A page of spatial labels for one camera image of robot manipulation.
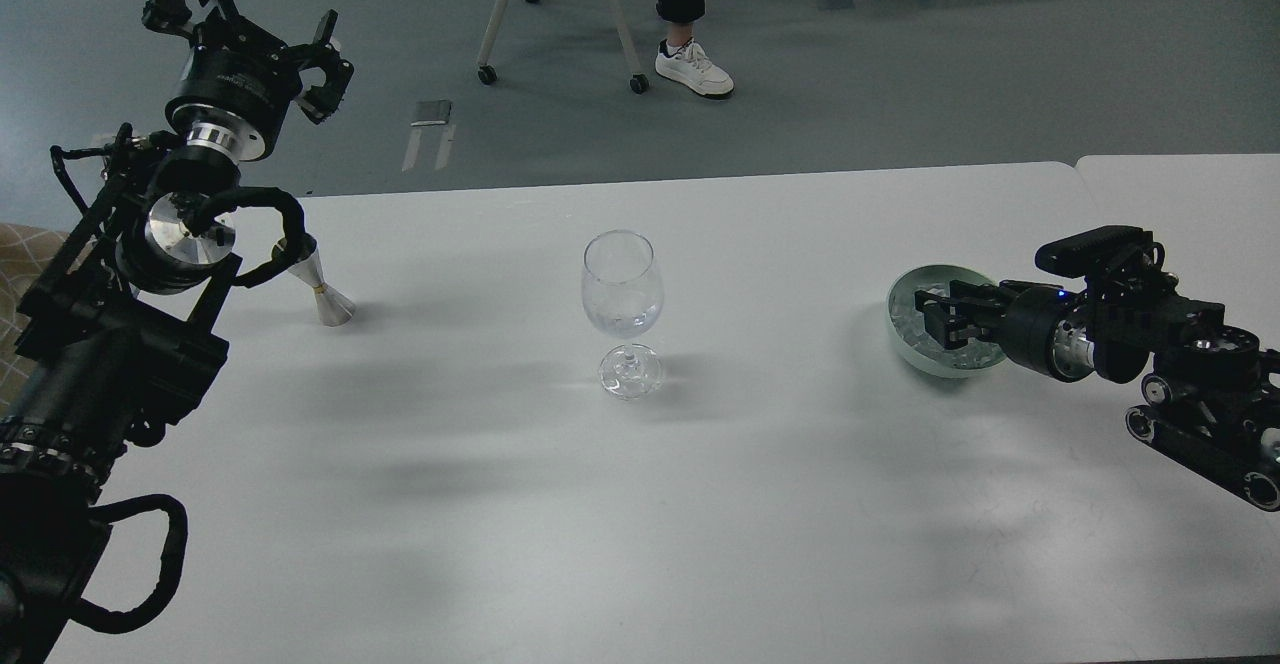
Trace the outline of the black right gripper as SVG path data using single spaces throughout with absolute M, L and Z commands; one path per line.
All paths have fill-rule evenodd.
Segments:
M 943 351 L 970 342 L 998 345 L 1011 362 L 1062 383 L 1094 372 L 1083 303 L 1079 292 L 1032 281 L 972 284 L 952 278 L 942 292 L 913 294 L 924 330 Z

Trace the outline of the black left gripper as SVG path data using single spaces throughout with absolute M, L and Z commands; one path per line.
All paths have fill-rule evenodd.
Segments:
M 323 81 L 306 84 L 297 99 L 315 125 L 338 111 L 355 67 L 335 43 L 338 12 L 325 12 L 311 43 L 298 45 L 297 67 L 285 61 L 287 43 L 252 38 L 234 0 L 146 0 L 145 29 L 186 40 L 189 58 L 165 107 L 179 134 L 196 122 L 216 122 L 236 132 L 239 161 L 274 154 L 287 109 L 301 91 L 300 73 L 319 70 Z

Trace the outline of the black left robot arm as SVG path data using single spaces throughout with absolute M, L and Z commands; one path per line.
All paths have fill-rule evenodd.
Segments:
M 234 0 L 147 0 L 143 26 L 178 36 L 189 59 L 168 127 L 110 143 L 51 148 L 81 212 L 17 304 L 15 342 L 35 372 L 3 417 L 3 660 L 42 663 L 76 623 L 124 635 L 174 599 L 189 521 L 166 494 L 102 504 L 128 447 L 155 447 L 200 406 L 228 358 L 215 322 L 232 289 L 291 273 L 326 326 L 355 307 L 323 275 L 305 209 L 241 182 L 274 152 L 285 114 L 337 111 L 353 67 L 326 12 L 291 45 Z

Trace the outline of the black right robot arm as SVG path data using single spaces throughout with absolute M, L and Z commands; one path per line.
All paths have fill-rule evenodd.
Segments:
M 1189 299 L 1152 232 L 1106 225 L 1043 244 L 1036 266 L 1083 290 L 1034 281 L 916 285 L 911 304 L 943 351 L 973 342 L 1061 383 L 1138 381 L 1129 435 L 1263 512 L 1277 510 L 1277 353 Z

